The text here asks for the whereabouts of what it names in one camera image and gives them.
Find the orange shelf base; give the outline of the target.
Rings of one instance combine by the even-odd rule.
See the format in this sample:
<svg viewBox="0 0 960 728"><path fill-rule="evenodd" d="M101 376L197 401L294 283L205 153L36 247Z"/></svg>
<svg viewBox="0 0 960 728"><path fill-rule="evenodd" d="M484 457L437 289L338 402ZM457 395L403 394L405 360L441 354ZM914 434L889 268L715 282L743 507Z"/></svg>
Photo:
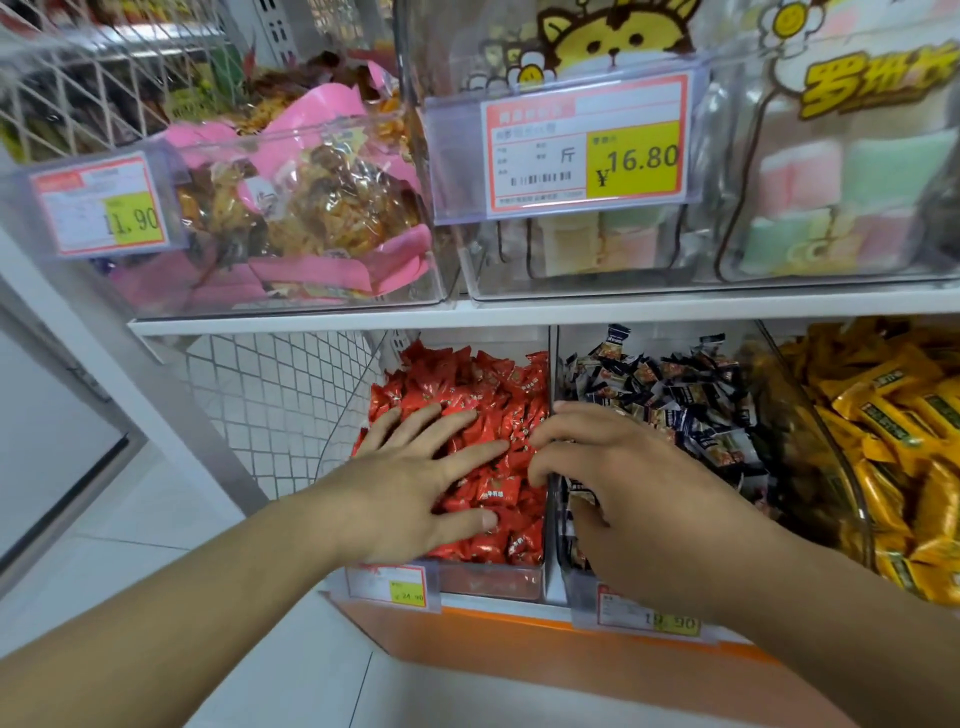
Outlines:
<svg viewBox="0 0 960 728"><path fill-rule="evenodd" d="M714 644L575 629L558 619L444 606L336 602L391 657L767 728L856 728L827 698L738 636Z"/></svg>

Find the person's left hand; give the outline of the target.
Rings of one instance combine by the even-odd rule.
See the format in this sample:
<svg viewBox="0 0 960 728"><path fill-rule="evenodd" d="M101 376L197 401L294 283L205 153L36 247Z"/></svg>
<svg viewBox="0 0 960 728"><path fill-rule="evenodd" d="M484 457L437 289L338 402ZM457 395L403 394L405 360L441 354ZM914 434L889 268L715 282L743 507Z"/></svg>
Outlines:
<svg viewBox="0 0 960 728"><path fill-rule="evenodd" d="M448 440L432 459L406 454L402 425L411 415L402 418L395 408L378 418L355 456L304 492L317 508L316 534L331 568L401 565L454 543L434 541L434 516L442 515L436 504L453 484L509 449L509 442L492 440L439 457L476 421L477 412L465 410L442 415Z"/></svg>

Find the white shelf board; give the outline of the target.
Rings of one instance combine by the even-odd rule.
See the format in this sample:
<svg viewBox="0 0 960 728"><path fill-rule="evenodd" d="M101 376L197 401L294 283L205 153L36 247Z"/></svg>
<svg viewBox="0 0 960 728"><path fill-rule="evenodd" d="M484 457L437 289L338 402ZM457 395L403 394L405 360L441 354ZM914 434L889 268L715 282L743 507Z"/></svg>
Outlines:
<svg viewBox="0 0 960 728"><path fill-rule="evenodd" d="M489 329L603 323L829 319L960 313L960 280L698 290L688 294L529 298L338 311L244 312L212 318L132 320L142 338L168 335L293 334L375 330Z"/></svg>

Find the pile of red candy packets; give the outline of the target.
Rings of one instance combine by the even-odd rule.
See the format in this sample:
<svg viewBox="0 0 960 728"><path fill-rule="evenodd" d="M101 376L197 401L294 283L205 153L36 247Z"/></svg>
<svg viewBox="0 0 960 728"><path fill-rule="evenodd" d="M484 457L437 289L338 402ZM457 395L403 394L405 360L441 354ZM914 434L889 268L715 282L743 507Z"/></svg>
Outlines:
<svg viewBox="0 0 960 728"><path fill-rule="evenodd" d="M538 567L545 560L546 486L532 486L528 467L535 454L532 431L548 416L548 351L522 362L484 350L430 348L416 340L399 354L399 365L370 386L367 422L393 410L402 421L430 405L441 415L474 411L471 424L454 434L438 456L487 442L507 442L497 458L474 468L438 498L434 513L486 509L497 528L438 545L426 558L482 565Z"/></svg>

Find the pile of dark blue candy packets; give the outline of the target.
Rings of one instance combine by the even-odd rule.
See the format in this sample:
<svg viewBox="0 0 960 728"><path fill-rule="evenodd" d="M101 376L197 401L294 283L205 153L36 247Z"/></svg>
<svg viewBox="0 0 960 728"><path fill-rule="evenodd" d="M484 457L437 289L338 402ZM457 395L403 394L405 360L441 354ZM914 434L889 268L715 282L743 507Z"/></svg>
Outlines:
<svg viewBox="0 0 960 728"><path fill-rule="evenodd" d="M606 407L651 427L770 520L778 476L744 361L725 332L642 337L612 323L585 353L558 358L557 400Z"/></svg>

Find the large orange-framed price label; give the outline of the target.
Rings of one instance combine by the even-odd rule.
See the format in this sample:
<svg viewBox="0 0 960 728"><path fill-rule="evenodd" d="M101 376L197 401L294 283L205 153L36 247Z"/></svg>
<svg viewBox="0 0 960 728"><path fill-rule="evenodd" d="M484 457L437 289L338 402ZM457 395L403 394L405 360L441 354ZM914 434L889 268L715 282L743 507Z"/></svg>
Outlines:
<svg viewBox="0 0 960 728"><path fill-rule="evenodd" d="M482 103L486 219L685 202L698 82L682 70Z"/></svg>

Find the price label on red bin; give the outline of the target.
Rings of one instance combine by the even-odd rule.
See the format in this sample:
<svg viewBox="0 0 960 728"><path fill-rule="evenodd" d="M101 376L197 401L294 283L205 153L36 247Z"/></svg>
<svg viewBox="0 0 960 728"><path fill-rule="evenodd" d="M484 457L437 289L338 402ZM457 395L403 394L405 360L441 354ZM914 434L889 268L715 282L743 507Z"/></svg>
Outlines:
<svg viewBox="0 0 960 728"><path fill-rule="evenodd" d="M356 601L426 611L428 571L424 565L363 565L344 570L346 593Z"/></svg>

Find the person's right hand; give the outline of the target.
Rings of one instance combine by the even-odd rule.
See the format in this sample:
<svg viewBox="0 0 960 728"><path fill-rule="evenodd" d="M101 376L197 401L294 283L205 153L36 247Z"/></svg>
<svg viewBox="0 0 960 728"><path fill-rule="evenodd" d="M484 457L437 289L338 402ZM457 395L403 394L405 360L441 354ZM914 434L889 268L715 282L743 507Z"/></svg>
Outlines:
<svg viewBox="0 0 960 728"><path fill-rule="evenodd" d="M619 595L670 615L718 623L706 508L731 494L651 426L582 402L560 402L533 433L529 468L579 482L615 533L613 553L589 563Z"/></svg>

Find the clear bin of red candies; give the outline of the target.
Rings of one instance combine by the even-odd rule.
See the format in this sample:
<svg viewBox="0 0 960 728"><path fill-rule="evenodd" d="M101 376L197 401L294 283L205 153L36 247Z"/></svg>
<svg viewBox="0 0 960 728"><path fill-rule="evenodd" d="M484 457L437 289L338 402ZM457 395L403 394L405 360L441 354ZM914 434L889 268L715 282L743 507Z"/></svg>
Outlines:
<svg viewBox="0 0 960 728"><path fill-rule="evenodd" d="M491 341L470 344L464 340L457 341L453 335L439 334L437 339L428 337L427 333L407 334L396 332L388 335L385 341L387 350L386 371L383 374L383 383L386 374L395 370L400 365L400 353L409 347L414 341L421 341L424 346L430 349L461 349L471 347L474 351L484 351L498 358L511 358L516 362L522 362L527 355L539 351L548 352L549 366L549 384L548 384L548 416L551 409L551 362L550 362L550 335L549 333L534 332L533 339L523 341L520 337L514 337L512 340L503 336L494 335ZM368 420L368 406L366 405L366 420ZM365 440L367 433L372 426L367 423L354 444L350 457L345 461L352 459L361 444ZM539 566L514 566L509 564L474 564L448 562L441 560L428 559L424 556L414 561L413 565L425 566L428 572L429 599L432 599L439 592L455 594L458 596L500 599L508 601L539 601L546 590L546 515L548 511L548 488L546 512L543 526L544 539L544 560ZM347 594L346 577L344 577L343 593Z"/></svg>

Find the pile of pink snack bags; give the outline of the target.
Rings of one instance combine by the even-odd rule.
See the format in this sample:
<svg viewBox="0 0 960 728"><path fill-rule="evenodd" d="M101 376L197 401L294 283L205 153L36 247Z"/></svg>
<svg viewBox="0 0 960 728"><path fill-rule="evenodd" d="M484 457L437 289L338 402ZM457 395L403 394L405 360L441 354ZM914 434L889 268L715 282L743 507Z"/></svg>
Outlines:
<svg viewBox="0 0 960 728"><path fill-rule="evenodd" d="M102 264L141 316L366 305L428 274L433 235L398 82L325 52L247 78L247 102L158 138L185 242Z"/></svg>

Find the pile of pastel marshmallow packs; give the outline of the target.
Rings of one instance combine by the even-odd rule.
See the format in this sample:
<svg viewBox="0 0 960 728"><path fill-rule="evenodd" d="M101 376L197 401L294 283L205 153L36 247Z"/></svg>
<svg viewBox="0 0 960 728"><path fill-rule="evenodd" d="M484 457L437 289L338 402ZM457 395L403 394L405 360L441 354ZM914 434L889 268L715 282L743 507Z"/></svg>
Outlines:
<svg viewBox="0 0 960 728"><path fill-rule="evenodd" d="M531 284L656 290L960 278L960 127L759 140L713 204L501 223L498 262Z"/></svg>

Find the person's left forearm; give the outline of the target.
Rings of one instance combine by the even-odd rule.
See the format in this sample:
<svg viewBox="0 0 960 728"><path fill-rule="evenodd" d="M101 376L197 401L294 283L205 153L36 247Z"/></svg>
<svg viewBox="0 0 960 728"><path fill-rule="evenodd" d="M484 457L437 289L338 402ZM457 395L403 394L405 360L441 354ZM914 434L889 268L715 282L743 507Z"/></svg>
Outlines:
<svg viewBox="0 0 960 728"><path fill-rule="evenodd" d="M276 501L0 660L0 728L183 728L349 560L356 499Z"/></svg>

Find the clear bin with cat sticker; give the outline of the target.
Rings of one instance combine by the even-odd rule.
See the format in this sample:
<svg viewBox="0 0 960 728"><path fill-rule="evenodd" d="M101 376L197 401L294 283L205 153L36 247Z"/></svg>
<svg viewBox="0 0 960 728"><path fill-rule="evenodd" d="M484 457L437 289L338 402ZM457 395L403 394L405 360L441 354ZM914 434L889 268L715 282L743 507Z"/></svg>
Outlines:
<svg viewBox="0 0 960 728"><path fill-rule="evenodd" d="M752 0L392 0L414 164L476 301L692 283L714 62Z"/></svg>

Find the clear bin of dark candies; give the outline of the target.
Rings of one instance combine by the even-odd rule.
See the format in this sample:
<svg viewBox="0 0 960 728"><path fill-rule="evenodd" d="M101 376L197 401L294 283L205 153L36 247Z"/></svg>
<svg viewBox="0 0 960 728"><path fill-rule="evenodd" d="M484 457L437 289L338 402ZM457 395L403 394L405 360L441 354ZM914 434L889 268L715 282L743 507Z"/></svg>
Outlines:
<svg viewBox="0 0 960 728"><path fill-rule="evenodd" d="M629 323L626 324L628 327L634 327L636 325L640 326L640 336L641 337L666 337L670 340L672 339L685 339L692 338L693 341L697 341L700 336L707 334L718 334L725 333L727 336L728 343L734 347L734 350L738 353L738 356L744 361L744 364L747 368L748 378L750 383L750 392L754 394L756 401L759 402L758 396L760 395L758 390L754 387L755 382L752 379L752 365L753 360L757 354L755 349L751 349L750 345L760 344L759 352L764 353L762 342L760 341L758 330L753 327L750 323L735 323L730 324L726 327L726 331L718 331L716 327L711 327L707 324L684 324L682 327L674 330L665 323ZM557 399L558 395L558 386L560 384L561 376L558 374L558 361L561 356L576 352L579 354L584 354L588 352L593 346L604 339L601 338L601 326L597 325L583 325L583 326L561 326L558 329L558 357L556 360L555 372L556 383L553 385L554 390L552 392L552 401L551 408L555 411L558 403L562 403L563 400L559 401ZM773 440L772 435L762 423L760 423L765 432L769 434L771 453L773 456ZM774 472L777 476L781 473L780 466L774 462ZM598 585L603 584L610 588L607 584L602 583L596 574L593 571L592 566L589 561L587 561L581 551L578 548L578 543L575 538L575 531L572 522L572 516L570 514L569 501L570 497L573 495L583 496L586 499L590 500L592 503L595 503L594 494L588 490L586 487L582 486L577 481L571 481L563 476L551 475L551 480L553 483L551 488L554 489L555 493L555 526L554 526L554 538L555 538L555 552L558 559L559 571L562 575L563 587L566 592L567 601L573 611L573 620L574 624L578 626L583 626L588 629L617 629L609 627L601 627L597 622L597 588ZM777 487L774 495L774 505L777 506L777 496L779 491L782 490L780 487L783 485L781 478L777 477ZM726 483L726 486L730 491L736 493L738 498L744 503L750 504L746 499L744 499L738 492L736 492L731 486ZM752 504L750 507L763 515L759 510L757 510ZM764 516L767 520L776 523L782 518L781 510L779 510L780 517L778 520L770 519L767 516Z"/></svg>

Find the clear label holder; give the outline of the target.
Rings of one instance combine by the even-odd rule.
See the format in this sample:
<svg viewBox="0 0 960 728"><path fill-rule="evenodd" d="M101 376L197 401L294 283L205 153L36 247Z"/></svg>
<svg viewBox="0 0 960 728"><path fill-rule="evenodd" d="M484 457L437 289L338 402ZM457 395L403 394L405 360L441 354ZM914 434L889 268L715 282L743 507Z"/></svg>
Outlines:
<svg viewBox="0 0 960 728"><path fill-rule="evenodd" d="M434 219L440 225L459 225L487 221L538 217L549 214L594 213L594 211L522 214L518 217L490 220L485 217L484 143L482 139L481 105L557 88L582 87L604 81L631 80L671 72L694 70L699 81L694 90L693 139L689 144L691 190L686 201L656 206L679 206L702 200L707 177L706 132L708 127L711 68L705 58L690 56L663 59L660 63L635 66L593 77L562 79L540 86L504 89L496 93L471 91L444 99L428 99L424 103L422 125L427 142L428 170L434 206ZM632 204L613 208L623 210L651 205Z"/></svg>

